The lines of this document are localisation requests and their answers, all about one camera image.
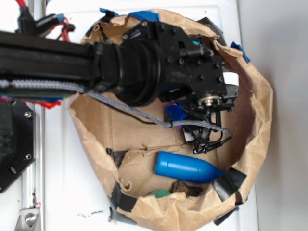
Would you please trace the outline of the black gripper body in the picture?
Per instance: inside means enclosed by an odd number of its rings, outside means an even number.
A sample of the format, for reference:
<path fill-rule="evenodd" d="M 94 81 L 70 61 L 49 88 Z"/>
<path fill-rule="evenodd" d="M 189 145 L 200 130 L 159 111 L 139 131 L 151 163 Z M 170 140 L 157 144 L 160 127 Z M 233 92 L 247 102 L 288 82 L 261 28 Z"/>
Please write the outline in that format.
<path fill-rule="evenodd" d="M 162 22 L 143 21 L 123 36 L 123 46 L 135 51 L 132 85 L 122 101 L 140 107 L 155 99 L 179 105 L 185 112 L 183 129 L 192 136 L 195 154 L 222 146 L 227 139 L 210 140 L 212 132 L 225 133 L 221 111 L 232 111 L 239 84 L 228 83 L 228 69 L 204 43 L 194 43 L 182 28 Z"/>

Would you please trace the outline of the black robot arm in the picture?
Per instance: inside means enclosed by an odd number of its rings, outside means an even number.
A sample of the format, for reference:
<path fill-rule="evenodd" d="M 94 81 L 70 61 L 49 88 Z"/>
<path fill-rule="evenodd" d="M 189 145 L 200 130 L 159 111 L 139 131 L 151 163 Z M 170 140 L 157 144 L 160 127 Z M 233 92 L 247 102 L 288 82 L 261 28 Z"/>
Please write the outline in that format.
<path fill-rule="evenodd" d="M 144 124 L 183 127 L 195 154 L 233 137 L 220 115 L 239 94 L 231 73 L 204 43 L 162 22 L 142 21 L 120 45 L 0 34 L 1 97 L 51 103 L 86 94 Z"/>

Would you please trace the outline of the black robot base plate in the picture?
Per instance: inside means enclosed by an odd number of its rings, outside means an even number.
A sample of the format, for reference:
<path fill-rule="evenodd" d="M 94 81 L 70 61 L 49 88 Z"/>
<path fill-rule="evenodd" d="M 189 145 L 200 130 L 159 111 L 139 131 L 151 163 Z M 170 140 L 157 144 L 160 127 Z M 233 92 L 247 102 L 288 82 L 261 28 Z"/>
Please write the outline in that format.
<path fill-rule="evenodd" d="M 22 101 L 0 103 L 0 192 L 32 164 L 35 113 Z"/>

